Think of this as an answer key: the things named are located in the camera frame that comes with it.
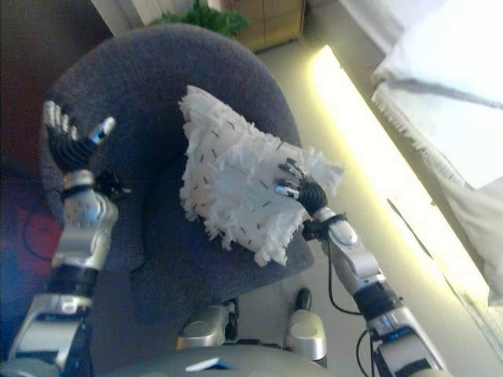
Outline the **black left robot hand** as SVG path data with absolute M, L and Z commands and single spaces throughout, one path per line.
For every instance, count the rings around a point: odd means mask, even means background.
M 48 136 L 50 155 L 63 174 L 86 170 L 91 157 L 116 126 L 116 120 L 108 117 L 80 137 L 70 117 L 53 101 L 44 102 L 42 122 Z

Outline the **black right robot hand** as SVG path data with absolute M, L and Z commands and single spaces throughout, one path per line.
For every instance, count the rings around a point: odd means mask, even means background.
M 300 203 L 306 212 L 313 216 L 328 204 L 324 189 L 308 174 L 300 164 L 287 158 L 278 168 L 286 173 L 286 178 L 274 181 L 274 191 L 280 195 Z

